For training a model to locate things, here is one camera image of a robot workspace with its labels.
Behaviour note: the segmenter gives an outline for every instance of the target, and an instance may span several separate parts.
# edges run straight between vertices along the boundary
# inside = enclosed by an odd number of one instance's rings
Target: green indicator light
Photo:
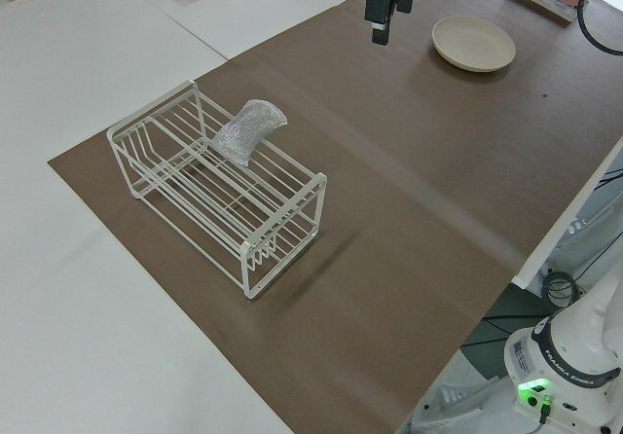
[[[517,385],[517,388],[520,392],[533,390],[533,389],[535,389],[536,391],[541,391],[543,390],[544,387],[548,385],[549,385],[548,379],[535,379],[535,380],[531,380],[530,382],[520,383],[519,385]]]

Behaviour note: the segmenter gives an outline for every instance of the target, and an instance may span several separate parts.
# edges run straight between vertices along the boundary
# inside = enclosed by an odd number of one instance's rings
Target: brown table covering
[[[328,175],[319,237],[257,301],[129,195],[103,133],[51,161],[297,434],[396,429],[623,132],[623,60],[576,25],[415,0],[383,48],[364,1],[198,80],[233,113],[274,102],[289,126],[272,141]],[[503,26],[512,65],[438,56],[432,26],[457,14]]]

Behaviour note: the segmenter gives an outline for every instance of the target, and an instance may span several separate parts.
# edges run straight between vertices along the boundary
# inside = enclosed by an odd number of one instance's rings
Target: bubble wrap
[[[212,144],[224,157],[248,166],[255,146],[275,129],[287,124],[285,115],[270,101],[249,100],[214,135]]]

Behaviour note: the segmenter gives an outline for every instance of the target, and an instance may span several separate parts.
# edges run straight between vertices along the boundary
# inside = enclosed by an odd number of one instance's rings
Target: white wire rack
[[[107,136],[131,193],[252,299],[317,234],[327,178],[268,141],[226,159],[211,138],[232,117],[188,81]]]

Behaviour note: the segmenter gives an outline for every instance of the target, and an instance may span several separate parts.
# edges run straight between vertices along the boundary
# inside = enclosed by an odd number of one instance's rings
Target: plate
[[[472,16],[451,16],[432,29],[435,50],[454,66],[492,72],[515,58],[513,39],[494,23]]]

